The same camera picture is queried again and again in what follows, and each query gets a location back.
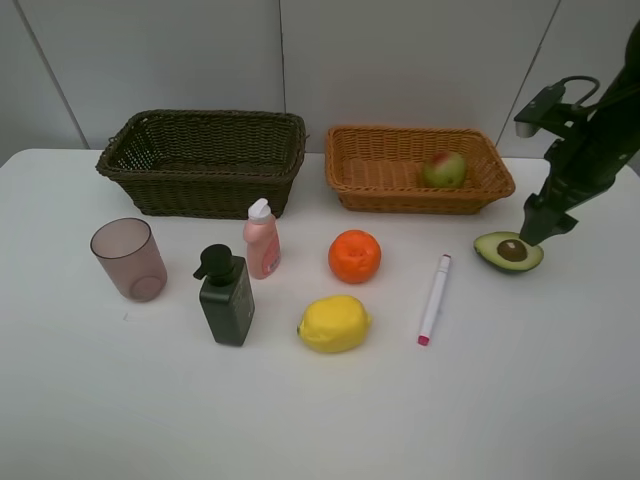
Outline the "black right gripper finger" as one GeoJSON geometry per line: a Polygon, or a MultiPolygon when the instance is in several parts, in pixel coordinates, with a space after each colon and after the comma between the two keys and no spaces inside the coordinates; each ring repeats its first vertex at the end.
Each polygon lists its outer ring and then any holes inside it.
{"type": "Polygon", "coordinates": [[[578,224],[578,220],[564,211],[548,210],[544,214],[545,233],[542,241],[571,232],[578,224]]]}
{"type": "Polygon", "coordinates": [[[541,244],[558,234],[563,212],[545,202],[545,198],[531,194],[524,204],[524,222],[519,237],[531,246],[541,244]]]}

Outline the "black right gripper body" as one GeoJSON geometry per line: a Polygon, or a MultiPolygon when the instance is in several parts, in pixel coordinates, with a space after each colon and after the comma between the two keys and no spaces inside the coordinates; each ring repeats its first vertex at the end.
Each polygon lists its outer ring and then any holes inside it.
{"type": "Polygon", "coordinates": [[[566,212],[600,195],[635,155],[633,112],[598,112],[583,133],[552,161],[537,200],[539,207],[566,212]]]}

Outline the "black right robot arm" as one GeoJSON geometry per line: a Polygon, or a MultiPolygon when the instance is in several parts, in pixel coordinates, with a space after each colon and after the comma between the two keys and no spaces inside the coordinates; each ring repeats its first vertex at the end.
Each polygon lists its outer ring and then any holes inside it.
{"type": "Polygon", "coordinates": [[[568,212],[606,192],[618,172],[639,151],[639,28],[625,49],[624,66],[601,99],[584,102],[600,87],[590,76],[570,76],[543,88],[514,117],[516,134],[539,130],[557,136],[544,158],[549,174],[524,205],[520,238],[535,246],[570,232],[568,212]]]}

